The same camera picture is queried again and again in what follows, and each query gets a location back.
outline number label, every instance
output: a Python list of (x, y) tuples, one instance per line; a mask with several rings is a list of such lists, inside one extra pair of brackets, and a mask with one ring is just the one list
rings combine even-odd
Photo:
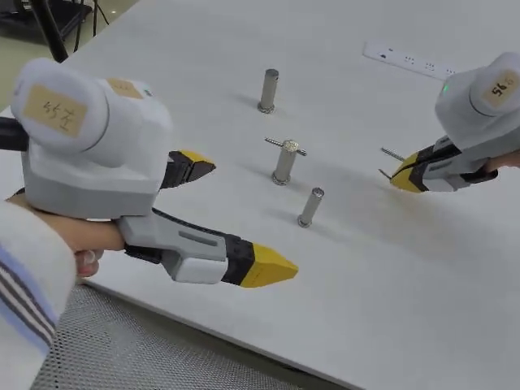
[(143, 95), (139, 93), (134, 84), (128, 80), (121, 79), (106, 79), (110, 87), (119, 96), (126, 98), (142, 99)]
[(39, 84), (29, 91), (23, 112), (39, 124), (73, 138), (80, 134), (86, 113), (85, 104)]
[(515, 71), (503, 71), (493, 86), (483, 94), (483, 99), (494, 108), (500, 107), (517, 90), (518, 74)]

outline gray mesh mat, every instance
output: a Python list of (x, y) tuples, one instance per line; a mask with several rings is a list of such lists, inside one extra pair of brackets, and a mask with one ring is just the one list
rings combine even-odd
[(169, 331), (146, 313), (76, 287), (32, 390), (300, 389)]

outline metal peg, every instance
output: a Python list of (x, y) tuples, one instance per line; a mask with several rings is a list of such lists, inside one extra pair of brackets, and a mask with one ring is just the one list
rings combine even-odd
[(276, 164), (276, 169), (273, 172), (271, 178), (277, 185), (286, 185), (291, 180), (291, 170), (293, 169), (296, 155), (300, 154), (302, 156), (306, 156), (307, 152), (305, 152), (303, 149), (299, 149), (298, 143), (293, 140), (278, 142), (271, 138), (266, 138), (266, 141), (281, 148), (278, 157), (278, 163)]
[(267, 69), (263, 79), (262, 97), (258, 103), (258, 110), (270, 114), (275, 110), (275, 93), (279, 73), (276, 69)]
[(391, 150), (388, 150), (388, 149), (386, 149), (386, 148), (381, 148), (381, 151), (382, 151), (383, 153), (388, 154), (389, 156), (394, 157), (396, 160), (399, 160), (399, 161), (401, 161), (402, 163), (405, 161), (405, 158), (402, 157), (402, 156), (400, 156), (400, 155), (397, 154), (396, 152), (392, 152)]
[(308, 228), (312, 224), (312, 218), (323, 199), (323, 195), (325, 195), (325, 192), (321, 188), (316, 187), (312, 189), (303, 212), (298, 216), (298, 225), (302, 228)]

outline white power strip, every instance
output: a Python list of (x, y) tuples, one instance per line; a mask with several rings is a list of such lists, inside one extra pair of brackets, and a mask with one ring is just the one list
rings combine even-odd
[(375, 42), (366, 42), (363, 55), (369, 59), (376, 59), (382, 63), (387, 63), (395, 67), (402, 67), (409, 71), (420, 73), (421, 75), (433, 77), (434, 79), (446, 80), (456, 72), (452, 67), (427, 61), (404, 51), (394, 50), (389, 45)]

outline sleeve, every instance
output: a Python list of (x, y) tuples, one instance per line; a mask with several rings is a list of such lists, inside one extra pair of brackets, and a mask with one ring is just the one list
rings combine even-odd
[(0, 378), (31, 387), (76, 280), (72, 251), (36, 215), (0, 201)]

